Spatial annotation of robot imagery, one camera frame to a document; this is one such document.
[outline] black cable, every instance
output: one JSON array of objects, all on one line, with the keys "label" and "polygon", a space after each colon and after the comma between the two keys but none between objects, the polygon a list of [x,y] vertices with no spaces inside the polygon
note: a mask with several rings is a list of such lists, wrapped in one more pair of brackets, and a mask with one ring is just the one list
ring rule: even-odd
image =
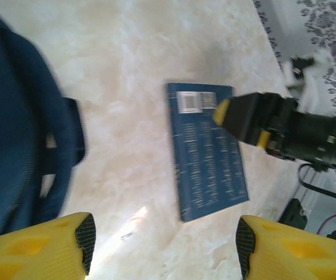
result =
[{"label": "black cable", "polygon": [[306,167],[306,166],[312,167],[312,164],[310,164],[310,163],[302,164],[302,165],[300,165],[299,170],[297,171],[297,177],[299,179],[299,183],[303,187],[306,187],[306,188],[308,188],[308,189],[310,189],[312,191],[316,191],[316,192],[318,192],[320,194],[324,194],[324,195],[327,195],[329,197],[336,198],[336,193],[335,192],[328,191],[328,190],[325,190],[323,188],[315,187],[314,185],[308,184],[308,183],[306,183],[306,182],[303,181],[303,179],[300,177],[300,171],[302,170],[303,167]]}]

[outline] blue chair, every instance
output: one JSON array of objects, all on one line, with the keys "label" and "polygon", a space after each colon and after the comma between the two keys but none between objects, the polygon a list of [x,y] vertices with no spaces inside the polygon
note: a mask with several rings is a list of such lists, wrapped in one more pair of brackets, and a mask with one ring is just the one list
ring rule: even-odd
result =
[{"label": "blue chair", "polygon": [[[52,134],[56,148],[47,148]],[[55,219],[85,155],[76,101],[63,98],[36,47],[0,19],[0,235]],[[55,174],[40,197],[45,174]]]}]

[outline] barcode sticker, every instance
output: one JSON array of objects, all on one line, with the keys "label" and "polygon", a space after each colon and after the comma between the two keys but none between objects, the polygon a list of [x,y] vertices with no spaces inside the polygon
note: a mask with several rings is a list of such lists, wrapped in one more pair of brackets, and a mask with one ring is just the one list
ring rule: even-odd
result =
[{"label": "barcode sticker", "polygon": [[200,92],[177,92],[177,100],[180,114],[202,112]]},{"label": "barcode sticker", "polygon": [[202,92],[202,109],[216,109],[217,101],[214,92]]}]

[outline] blue book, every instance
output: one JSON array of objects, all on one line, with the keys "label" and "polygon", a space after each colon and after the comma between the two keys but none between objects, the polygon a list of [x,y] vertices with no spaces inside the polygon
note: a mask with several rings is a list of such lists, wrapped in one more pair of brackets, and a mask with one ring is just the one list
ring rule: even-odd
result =
[{"label": "blue book", "polygon": [[230,86],[167,84],[184,222],[249,200],[238,141],[212,119],[217,106],[232,92]]}]

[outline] floor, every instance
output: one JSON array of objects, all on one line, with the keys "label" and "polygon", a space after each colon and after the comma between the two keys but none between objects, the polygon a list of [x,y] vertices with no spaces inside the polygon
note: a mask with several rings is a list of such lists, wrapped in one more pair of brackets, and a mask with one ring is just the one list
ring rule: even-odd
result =
[{"label": "floor", "polygon": [[81,104],[88,152],[62,214],[95,217],[88,279],[239,280],[239,217],[276,219],[296,166],[242,145],[250,201],[181,223],[163,85],[286,96],[252,1],[0,0],[0,14]]}]

